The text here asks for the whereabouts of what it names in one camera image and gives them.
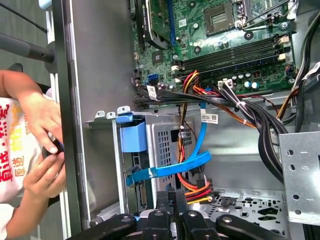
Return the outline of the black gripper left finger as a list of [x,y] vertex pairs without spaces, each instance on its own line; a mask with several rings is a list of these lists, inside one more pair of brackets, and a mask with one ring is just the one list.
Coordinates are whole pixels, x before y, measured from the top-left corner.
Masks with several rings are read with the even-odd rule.
[[156,208],[132,214],[117,214],[71,236],[70,240],[169,240],[170,201],[167,191],[156,194]]

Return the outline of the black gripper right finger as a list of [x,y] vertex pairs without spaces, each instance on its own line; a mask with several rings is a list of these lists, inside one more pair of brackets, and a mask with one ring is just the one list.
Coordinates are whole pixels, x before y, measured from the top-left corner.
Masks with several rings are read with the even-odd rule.
[[196,210],[190,210],[185,192],[175,192],[175,205],[180,224],[188,240],[286,240],[287,237],[230,214],[216,218],[214,226]]

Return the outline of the person's right hand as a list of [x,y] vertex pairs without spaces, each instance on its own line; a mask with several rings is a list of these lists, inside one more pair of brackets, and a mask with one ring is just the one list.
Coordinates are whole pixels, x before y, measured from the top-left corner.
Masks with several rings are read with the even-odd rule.
[[23,180],[25,198],[43,201],[56,197],[66,184],[65,155],[40,155]]

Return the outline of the person's left hand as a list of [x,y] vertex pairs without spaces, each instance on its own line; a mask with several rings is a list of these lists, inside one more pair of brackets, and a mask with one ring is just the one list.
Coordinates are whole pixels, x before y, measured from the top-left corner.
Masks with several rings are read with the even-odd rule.
[[40,93],[32,93],[23,100],[21,107],[25,113],[30,132],[46,150],[56,154],[58,148],[48,134],[50,133],[57,140],[62,140],[62,119],[59,104],[45,98]]

